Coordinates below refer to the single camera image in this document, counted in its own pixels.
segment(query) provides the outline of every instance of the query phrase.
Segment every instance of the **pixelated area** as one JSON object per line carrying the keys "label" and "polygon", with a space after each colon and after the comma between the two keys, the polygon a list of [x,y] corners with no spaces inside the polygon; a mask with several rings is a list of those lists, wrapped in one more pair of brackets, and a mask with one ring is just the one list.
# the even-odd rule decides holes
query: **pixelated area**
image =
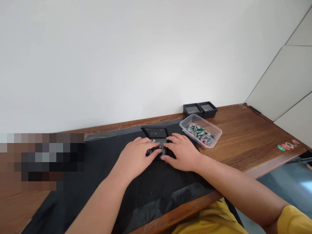
{"label": "pixelated area", "polygon": [[0,134],[0,190],[62,190],[64,172],[84,171],[83,133]]}

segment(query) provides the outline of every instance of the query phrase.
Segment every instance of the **person's right hand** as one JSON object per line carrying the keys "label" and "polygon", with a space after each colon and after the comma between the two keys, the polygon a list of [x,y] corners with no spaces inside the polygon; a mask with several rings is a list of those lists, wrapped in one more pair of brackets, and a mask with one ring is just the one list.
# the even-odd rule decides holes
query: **person's right hand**
{"label": "person's right hand", "polygon": [[181,171],[195,171],[198,167],[203,155],[198,152],[192,142],[186,137],[178,133],[173,133],[167,137],[172,143],[164,143],[163,145],[170,149],[176,156],[176,159],[163,155],[161,159],[169,163],[175,169]]}

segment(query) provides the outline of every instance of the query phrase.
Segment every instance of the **black display box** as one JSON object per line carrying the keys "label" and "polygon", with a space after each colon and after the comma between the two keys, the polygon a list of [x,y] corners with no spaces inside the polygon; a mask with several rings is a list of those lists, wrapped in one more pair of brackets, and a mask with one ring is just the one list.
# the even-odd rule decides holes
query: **black display box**
{"label": "black display box", "polygon": [[198,103],[201,110],[203,111],[202,117],[204,119],[212,118],[217,113],[218,109],[211,102]]}
{"label": "black display box", "polygon": [[[159,142],[162,146],[164,143],[171,142],[166,139],[169,135],[167,128],[164,126],[145,125],[141,127],[141,130],[145,133],[147,138],[151,140],[155,139],[155,142]],[[168,151],[169,149],[164,147],[163,151],[156,156],[155,160],[160,160],[162,155],[168,155]]]}
{"label": "black display box", "polygon": [[197,103],[183,105],[183,114],[185,117],[188,117],[191,114],[196,114],[202,117],[203,113],[204,111]]}

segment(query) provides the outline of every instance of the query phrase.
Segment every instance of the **floor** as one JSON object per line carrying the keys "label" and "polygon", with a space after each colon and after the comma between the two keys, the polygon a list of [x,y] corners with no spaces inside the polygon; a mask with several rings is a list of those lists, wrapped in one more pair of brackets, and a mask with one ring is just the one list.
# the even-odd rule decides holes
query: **floor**
{"label": "floor", "polygon": [[[312,171],[307,163],[285,164],[258,181],[312,219]],[[258,224],[239,210],[237,213],[248,233],[265,234]]]}

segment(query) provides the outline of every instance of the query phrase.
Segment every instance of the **small colorful items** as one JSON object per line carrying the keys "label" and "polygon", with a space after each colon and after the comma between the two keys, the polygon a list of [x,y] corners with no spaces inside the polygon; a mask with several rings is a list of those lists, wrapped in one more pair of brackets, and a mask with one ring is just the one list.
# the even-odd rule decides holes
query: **small colorful items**
{"label": "small colorful items", "polygon": [[207,146],[213,142],[214,135],[212,135],[210,132],[208,132],[203,127],[197,125],[196,123],[191,123],[189,125],[188,132],[194,135],[194,137],[199,139]]}

